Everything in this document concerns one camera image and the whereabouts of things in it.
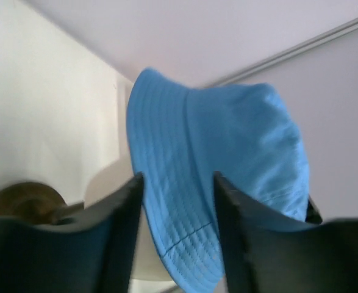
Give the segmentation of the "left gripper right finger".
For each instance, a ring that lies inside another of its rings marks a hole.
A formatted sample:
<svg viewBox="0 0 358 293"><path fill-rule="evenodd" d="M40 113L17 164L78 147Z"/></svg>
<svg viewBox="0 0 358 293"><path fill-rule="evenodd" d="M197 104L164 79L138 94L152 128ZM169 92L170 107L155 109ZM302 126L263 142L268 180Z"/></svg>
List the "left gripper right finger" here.
<svg viewBox="0 0 358 293"><path fill-rule="evenodd" d="M358 292L358 218L300 222L218 172L213 189L229 292Z"/></svg>

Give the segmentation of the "light blue bucket hat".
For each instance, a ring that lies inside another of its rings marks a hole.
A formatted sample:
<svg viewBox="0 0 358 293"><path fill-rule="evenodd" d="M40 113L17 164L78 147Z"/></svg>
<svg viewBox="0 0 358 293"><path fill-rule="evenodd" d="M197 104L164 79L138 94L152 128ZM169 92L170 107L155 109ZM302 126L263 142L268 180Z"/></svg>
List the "light blue bucket hat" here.
<svg viewBox="0 0 358 293"><path fill-rule="evenodd" d="M148 68L132 88L126 130L157 253L185 292L212 292L224 272L215 171L274 210L306 219L303 140L268 84L191 89Z"/></svg>

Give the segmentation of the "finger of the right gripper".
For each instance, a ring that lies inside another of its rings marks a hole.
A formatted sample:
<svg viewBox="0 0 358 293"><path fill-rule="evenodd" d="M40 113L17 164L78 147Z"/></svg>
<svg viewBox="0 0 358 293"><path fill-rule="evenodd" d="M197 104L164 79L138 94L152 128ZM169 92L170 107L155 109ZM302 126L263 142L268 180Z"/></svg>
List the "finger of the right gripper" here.
<svg viewBox="0 0 358 293"><path fill-rule="evenodd" d="M308 200L305 222L315 225L320 225L323 223L323 218L320 214L320 211L315 205L315 203L313 202L311 197L309 197Z"/></svg>

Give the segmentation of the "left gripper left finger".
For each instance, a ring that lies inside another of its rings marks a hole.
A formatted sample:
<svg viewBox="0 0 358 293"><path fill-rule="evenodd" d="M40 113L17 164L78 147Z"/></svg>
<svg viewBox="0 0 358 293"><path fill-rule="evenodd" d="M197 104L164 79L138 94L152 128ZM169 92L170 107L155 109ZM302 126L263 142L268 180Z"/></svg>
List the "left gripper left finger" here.
<svg viewBox="0 0 358 293"><path fill-rule="evenodd" d="M54 225L0 216L0 292L127 292L144 180Z"/></svg>

